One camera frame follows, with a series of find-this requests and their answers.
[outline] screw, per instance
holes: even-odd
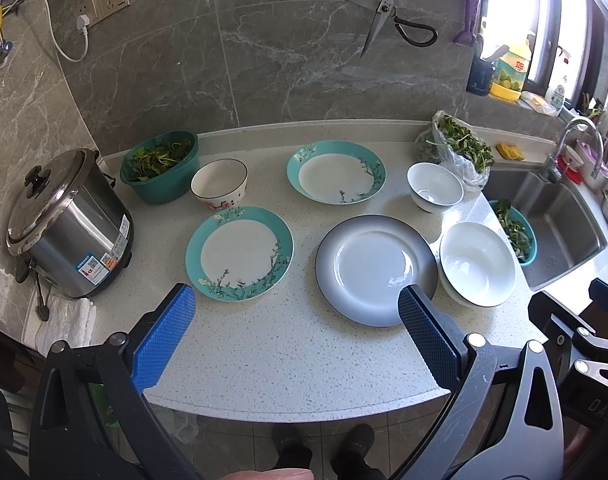
[[[588,364],[585,361],[575,361],[575,369],[581,374],[585,374],[588,371]]]
[[[108,338],[108,342],[113,346],[122,346],[126,342],[126,334],[115,332]]]
[[[471,346],[482,348],[486,344],[486,339],[483,335],[473,332],[472,334],[468,334],[468,342]]]
[[[542,346],[542,343],[540,343],[539,341],[536,341],[535,339],[531,339],[529,341],[529,349],[531,352],[535,352],[536,354],[539,354],[540,352],[542,352],[544,350],[544,347]]]
[[[56,354],[59,354],[59,352],[63,352],[64,348],[66,348],[66,342],[63,340],[59,340],[59,341],[55,341],[53,343],[53,346],[50,347],[50,349],[55,352]]]

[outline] kitchen counter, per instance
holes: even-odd
[[[463,220],[502,232],[479,193],[467,194],[441,215],[419,209],[405,178],[414,162],[411,144],[379,136],[389,142],[364,144],[384,162],[386,184],[370,200],[346,206],[313,202],[291,187],[285,167],[296,146],[201,156],[202,164],[223,157],[246,164],[249,181],[242,205],[279,214],[291,229],[295,251],[285,277],[255,300],[221,303],[197,293],[193,323],[159,384],[146,390],[150,402],[237,420],[308,422],[385,412],[445,393],[404,326],[375,329],[346,319],[326,302],[315,280],[319,243],[353,216],[384,214],[407,222],[434,253],[441,235]],[[128,331],[176,282],[190,283],[185,248],[194,230],[212,215],[190,193],[167,205],[150,206],[127,186],[118,184],[116,189],[133,216],[133,258],[114,285],[94,300],[98,314],[93,343],[117,330]],[[433,301],[466,332],[481,332],[494,344],[521,347],[529,338],[543,337],[527,316],[531,294],[518,272],[513,295],[496,308],[462,307],[441,285]]]

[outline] wall socket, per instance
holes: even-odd
[[[86,0],[76,10],[76,15],[86,14],[90,19],[89,27],[101,22],[118,10],[130,5],[130,0]]]

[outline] stainless steel rice cooker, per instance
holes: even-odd
[[[98,155],[70,150],[32,168],[8,220],[10,254],[32,260],[71,298],[103,290],[131,256],[132,217],[97,166]]]

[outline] stainless steel sink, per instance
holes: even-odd
[[[484,187],[487,200],[507,198],[526,216],[538,242],[535,261],[522,267],[540,290],[606,248],[593,215],[572,186],[542,182],[535,171],[497,168]]]

